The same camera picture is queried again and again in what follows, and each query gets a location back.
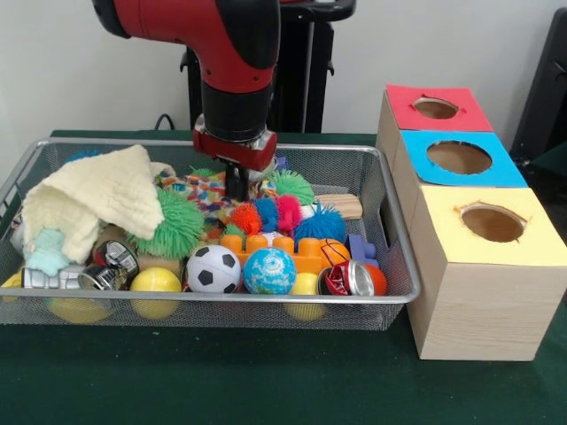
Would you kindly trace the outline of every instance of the red box lid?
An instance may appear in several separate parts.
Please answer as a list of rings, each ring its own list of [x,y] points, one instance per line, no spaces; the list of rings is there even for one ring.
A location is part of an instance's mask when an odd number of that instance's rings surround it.
[[[388,84],[386,92],[401,130],[493,131],[470,89]]]

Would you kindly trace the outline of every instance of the white wall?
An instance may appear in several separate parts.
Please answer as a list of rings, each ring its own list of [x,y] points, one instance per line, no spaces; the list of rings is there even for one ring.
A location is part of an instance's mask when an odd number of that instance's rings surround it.
[[[326,132],[376,132],[387,82],[470,86],[510,144],[561,0],[359,0],[336,25]],[[0,180],[54,128],[189,124],[179,46],[107,34],[89,0],[0,0]]]

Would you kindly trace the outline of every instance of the blue box lid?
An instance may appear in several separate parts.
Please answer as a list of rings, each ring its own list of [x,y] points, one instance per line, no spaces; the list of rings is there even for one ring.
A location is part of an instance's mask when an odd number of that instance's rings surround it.
[[[401,132],[421,180],[446,186],[525,188],[527,184],[495,133]]]

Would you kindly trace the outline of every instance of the green spiky ball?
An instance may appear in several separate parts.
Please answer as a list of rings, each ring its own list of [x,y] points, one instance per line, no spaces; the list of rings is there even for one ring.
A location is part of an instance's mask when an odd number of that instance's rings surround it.
[[[212,175],[218,174],[216,171],[210,168],[193,168],[191,175],[196,175],[198,177],[211,177]]]
[[[128,235],[140,254],[163,259],[182,259],[191,254],[203,234],[205,217],[197,204],[174,192],[158,189],[158,200],[164,220],[151,240]]]
[[[276,183],[278,195],[293,195],[302,205],[310,205],[315,201],[315,193],[305,177],[295,171],[276,171],[271,175]]]

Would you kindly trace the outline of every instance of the green table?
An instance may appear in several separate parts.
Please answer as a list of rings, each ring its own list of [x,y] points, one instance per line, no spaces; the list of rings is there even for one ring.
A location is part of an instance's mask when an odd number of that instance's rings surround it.
[[[280,138],[291,139],[373,144],[374,137]],[[3,424],[567,420],[564,305],[531,363],[421,361],[405,310],[382,333],[3,326],[0,341]]]

